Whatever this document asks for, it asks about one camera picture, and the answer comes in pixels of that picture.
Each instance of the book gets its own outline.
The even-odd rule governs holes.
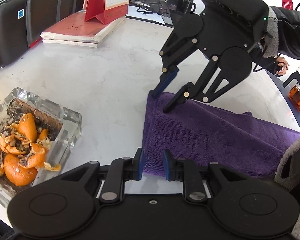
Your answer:
[[[100,43],[125,20],[125,16],[123,16],[104,25],[96,18],[85,22],[84,17],[84,11],[69,15],[42,32],[41,37],[44,40]]]
[[[91,42],[79,42],[79,41],[61,41],[61,40],[42,40],[43,43],[57,43],[57,44],[68,44],[68,45],[76,45],[76,46],[84,46],[84,47],[92,47],[97,48],[99,43],[91,43]]]

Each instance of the person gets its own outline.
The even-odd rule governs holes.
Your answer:
[[[278,66],[281,67],[281,69],[279,71],[276,71],[276,74],[280,75],[280,76],[284,75],[287,72],[287,70],[289,70],[288,66],[290,66],[290,65],[288,64],[286,59],[281,56],[277,57],[277,59],[275,61],[278,63]]]
[[[299,11],[269,6],[267,31],[273,38],[268,44],[264,58],[275,57],[278,53],[282,53],[288,57],[300,59]],[[264,39],[259,42],[262,50],[265,48],[264,42]]]
[[[262,57],[262,50],[258,44],[252,49],[249,55],[251,57],[252,62],[258,63],[260,67],[266,69],[273,75],[285,75],[285,73],[289,69],[289,63],[284,57]]]

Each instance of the metal screw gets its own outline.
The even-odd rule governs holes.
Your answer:
[[[114,192],[105,192],[101,195],[101,198],[104,200],[114,200],[117,198],[117,194]]]
[[[189,194],[189,197],[193,200],[202,200],[206,197],[205,193],[196,191]]]

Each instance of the notebook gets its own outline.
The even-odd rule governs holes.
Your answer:
[[[96,18],[93,18],[88,22],[85,22],[84,18],[84,11],[69,15],[42,32],[41,37],[44,40],[100,43],[125,20],[125,16],[123,16],[104,25]]]

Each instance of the purple towel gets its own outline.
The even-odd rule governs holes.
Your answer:
[[[300,133],[256,119],[251,112],[234,114],[193,100],[164,114],[174,95],[148,96],[143,131],[145,172],[164,176],[162,151],[207,166],[217,161],[255,178],[274,176],[286,149]]]

